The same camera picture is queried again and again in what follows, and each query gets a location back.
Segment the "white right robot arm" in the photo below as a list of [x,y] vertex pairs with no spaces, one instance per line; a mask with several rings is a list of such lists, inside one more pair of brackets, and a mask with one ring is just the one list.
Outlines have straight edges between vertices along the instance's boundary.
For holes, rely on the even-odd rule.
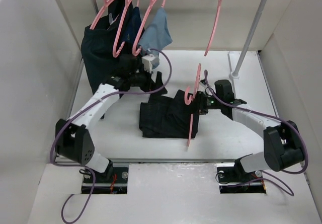
[[228,80],[216,81],[214,89],[207,80],[201,80],[199,85],[204,90],[196,92],[194,101],[198,114],[219,110],[230,120],[256,133],[263,141],[262,152],[248,154],[234,161],[232,174],[237,180],[243,181],[256,171],[284,172],[293,165],[307,163],[307,149],[293,121],[254,111],[246,101],[235,97]]

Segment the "black trousers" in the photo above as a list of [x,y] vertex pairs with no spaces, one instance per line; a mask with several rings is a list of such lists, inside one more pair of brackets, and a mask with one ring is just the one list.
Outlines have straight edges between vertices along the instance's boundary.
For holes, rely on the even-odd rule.
[[199,115],[194,114],[190,130],[192,105],[184,102],[185,92],[178,90],[174,98],[167,97],[166,89],[150,95],[140,104],[139,129],[144,138],[195,138]]

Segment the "navy blue hanging shorts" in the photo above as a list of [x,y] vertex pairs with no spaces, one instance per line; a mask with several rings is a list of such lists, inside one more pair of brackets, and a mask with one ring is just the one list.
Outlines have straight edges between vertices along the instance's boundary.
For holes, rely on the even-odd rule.
[[134,40],[139,31],[141,25],[141,16],[139,7],[134,7],[132,13],[130,15],[130,19],[128,20],[125,30],[121,33],[121,43],[124,42],[124,46],[121,50],[121,53],[131,54],[132,46],[134,44]]

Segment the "dark teal hanging trousers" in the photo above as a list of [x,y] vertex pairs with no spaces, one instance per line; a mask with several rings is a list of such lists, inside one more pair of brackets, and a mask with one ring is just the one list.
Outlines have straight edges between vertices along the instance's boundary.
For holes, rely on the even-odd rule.
[[119,57],[113,57],[113,44],[125,7],[125,0],[115,0],[103,13],[95,29],[85,27],[81,53],[88,81],[94,94],[107,75],[119,67]]

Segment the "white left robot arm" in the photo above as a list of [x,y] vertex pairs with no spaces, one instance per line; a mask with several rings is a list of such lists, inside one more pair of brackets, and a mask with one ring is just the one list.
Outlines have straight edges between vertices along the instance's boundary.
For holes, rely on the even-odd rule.
[[101,182],[112,178],[113,163],[95,149],[90,135],[95,125],[131,87],[145,93],[166,93],[161,72],[157,72],[155,81],[151,78],[159,65],[158,56],[123,55],[120,59],[120,65],[103,77],[86,104],[67,120],[58,120],[55,129],[55,152],[93,170]]

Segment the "white clothes rack frame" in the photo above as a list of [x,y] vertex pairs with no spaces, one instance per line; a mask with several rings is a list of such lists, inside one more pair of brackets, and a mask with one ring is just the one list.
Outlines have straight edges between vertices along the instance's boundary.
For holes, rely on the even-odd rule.
[[267,2],[267,0],[261,0],[260,1],[260,4],[259,4],[258,9],[256,11],[255,17],[253,19],[251,28],[249,30],[247,39],[246,39],[246,41],[244,43],[243,49],[242,49],[241,54],[239,56],[239,59],[237,61],[237,65],[236,65],[235,69],[229,75],[229,77],[232,78],[232,79],[237,79],[239,77],[239,70],[240,70],[241,65],[242,65],[242,63],[244,61],[245,55],[246,55],[246,53],[247,53],[247,51],[249,49],[249,45],[251,43],[251,40],[252,40],[253,35],[255,33],[255,30],[257,28],[258,22],[260,20],[260,17],[262,15],[262,12],[264,10],[266,2]]

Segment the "light blue hanging shorts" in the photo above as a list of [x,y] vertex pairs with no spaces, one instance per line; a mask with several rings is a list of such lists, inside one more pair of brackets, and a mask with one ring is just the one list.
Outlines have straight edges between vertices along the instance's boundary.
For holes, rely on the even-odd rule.
[[172,41],[166,11],[164,8],[159,8],[138,43],[142,48],[142,55],[152,54],[155,57],[151,63],[152,69],[159,66],[159,52],[170,45]]

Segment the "aluminium rail at table front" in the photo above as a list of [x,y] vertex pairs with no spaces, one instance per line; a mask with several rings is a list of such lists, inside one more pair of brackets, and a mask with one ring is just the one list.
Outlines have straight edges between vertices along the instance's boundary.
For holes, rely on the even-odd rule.
[[[250,173],[242,173],[237,170],[235,163],[209,161],[215,163],[216,174],[215,180],[219,184],[219,189],[227,189],[228,193],[251,193],[251,189],[259,189],[260,193],[264,193],[264,181],[271,182],[277,185],[271,179],[263,177],[264,171],[253,171]],[[106,178],[101,173],[95,173],[95,191],[107,193],[123,193],[127,190],[128,186],[128,171],[130,164],[188,164],[188,163],[204,163],[204,161],[176,161],[176,160],[151,160],[151,161],[140,161],[140,160],[117,160],[113,165],[113,172],[110,178]]]

